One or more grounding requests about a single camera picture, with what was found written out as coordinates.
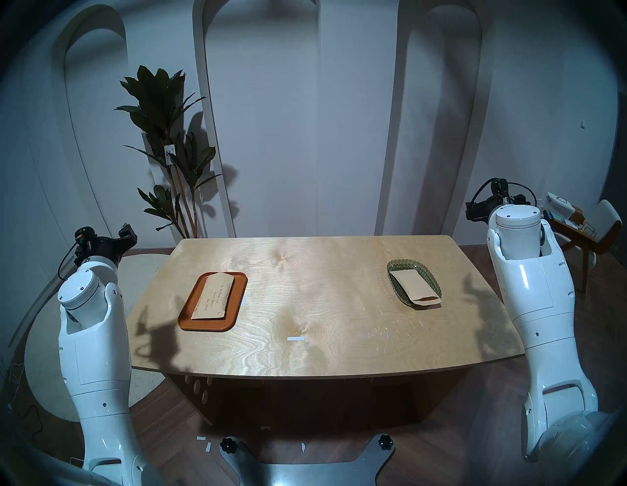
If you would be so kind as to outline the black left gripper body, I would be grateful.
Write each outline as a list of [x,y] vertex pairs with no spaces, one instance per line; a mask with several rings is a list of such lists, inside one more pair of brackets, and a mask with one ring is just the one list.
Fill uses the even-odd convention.
[[98,236],[90,226],[79,228],[76,230],[74,236],[76,250],[73,262],[76,267],[80,267],[86,260],[91,261],[98,256],[110,260],[117,268],[123,254],[133,248],[133,246],[124,244],[119,237],[110,238],[107,236]]

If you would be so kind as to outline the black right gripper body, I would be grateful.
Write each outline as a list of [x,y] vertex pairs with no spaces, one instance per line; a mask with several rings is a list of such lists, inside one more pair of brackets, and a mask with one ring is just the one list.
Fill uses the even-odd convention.
[[[491,196],[484,201],[477,201],[477,196],[484,190],[485,187],[490,186]],[[530,205],[531,203],[526,199],[525,195],[510,195],[509,186],[523,187],[528,193],[531,192],[530,188],[520,184],[518,182],[508,182],[504,178],[491,178],[484,182],[477,192],[472,197],[471,201],[478,203],[478,217],[477,222],[488,223],[490,215],[499,207],[503,205]]]

